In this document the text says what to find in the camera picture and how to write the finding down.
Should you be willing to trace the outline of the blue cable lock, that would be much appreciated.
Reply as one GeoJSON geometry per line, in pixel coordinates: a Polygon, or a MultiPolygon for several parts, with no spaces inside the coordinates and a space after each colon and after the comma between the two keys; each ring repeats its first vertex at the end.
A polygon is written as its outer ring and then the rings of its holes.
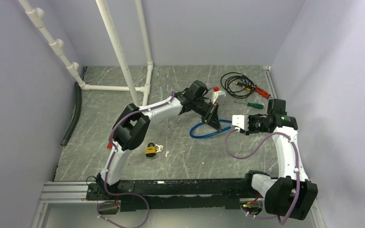
{"type": "Polygon", "coordinates": [[[205,123],[201,122],[194,125],[190,129],[189,136],[194,139],[207,139],[231,129],[231,123],[232,123],[231,120],[221,119],[220,122],[229,125],[224,126],[221,131],[217,131],[217,130],[212,130],[208,126],[205,127],[205,123]]]}

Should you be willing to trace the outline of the keys of yellow padlock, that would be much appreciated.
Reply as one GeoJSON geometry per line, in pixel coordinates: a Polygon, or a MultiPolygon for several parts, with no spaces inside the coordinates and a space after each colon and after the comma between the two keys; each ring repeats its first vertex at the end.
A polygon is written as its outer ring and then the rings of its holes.
{"type": "Polygon", "coordinates": [[[155,144],[156,153],[160,153],[163,151],[163,145],[155,144]]]}

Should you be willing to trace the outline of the yellow padlock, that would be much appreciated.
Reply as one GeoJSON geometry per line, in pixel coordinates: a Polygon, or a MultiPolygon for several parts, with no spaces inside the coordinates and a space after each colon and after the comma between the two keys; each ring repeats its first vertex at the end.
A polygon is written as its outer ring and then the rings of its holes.
{"type": "Polygon", "coordinates": [[[157,154],[157,149],[154,143],[148,143],[145,151],[145,155],[147,158],[152,158],[157,154]]]}

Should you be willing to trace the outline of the red cable padlock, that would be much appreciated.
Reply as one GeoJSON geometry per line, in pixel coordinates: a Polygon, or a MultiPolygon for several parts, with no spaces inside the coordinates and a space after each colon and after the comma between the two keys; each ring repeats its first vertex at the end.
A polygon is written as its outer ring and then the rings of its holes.
{"type": "Polygon", "coordinates": [[[108,143],[106,148],[107,149],[112,149],[112,147],[113,147],[112,144],[111,143],[108,143]]]}

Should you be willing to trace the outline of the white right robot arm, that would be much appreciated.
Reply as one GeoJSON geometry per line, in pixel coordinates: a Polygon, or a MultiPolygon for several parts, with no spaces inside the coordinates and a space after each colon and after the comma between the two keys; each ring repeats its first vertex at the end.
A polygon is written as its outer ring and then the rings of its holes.
{"type": "Polygon", "coordinates": [[[278,160],[278,178],[272,179],[261,171],[249,171],[243,183],[243,192],[248,197],[258,193],[264,198],[268,214],[280,218],[304,220],[318,194],[318,187],[307,176],[298,149],[298,125],[295,117],[286,112],[286,101],[271,99],[266,114],[235,115],[235,129],[245,135],[267,133],[263,144],[272,139],[278,160]]]}

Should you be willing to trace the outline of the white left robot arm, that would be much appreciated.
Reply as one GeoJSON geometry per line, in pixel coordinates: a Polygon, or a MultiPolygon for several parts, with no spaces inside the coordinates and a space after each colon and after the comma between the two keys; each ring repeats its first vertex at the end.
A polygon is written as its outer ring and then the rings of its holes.
{"type": "Polygon", "coordinates": [[[201,116],[201,121],[221,132],[218,118],[218,104],[206,97],[209,89],[196,80],[190,87],[163,101],[146,106],[129,104],[119,116],[109,135],[112,146],[106,166],[96,178],[99,194],[105,199],[117,195],[122,169],[131,152],[145,139],[150,124],[193,111],[201,116]]]}

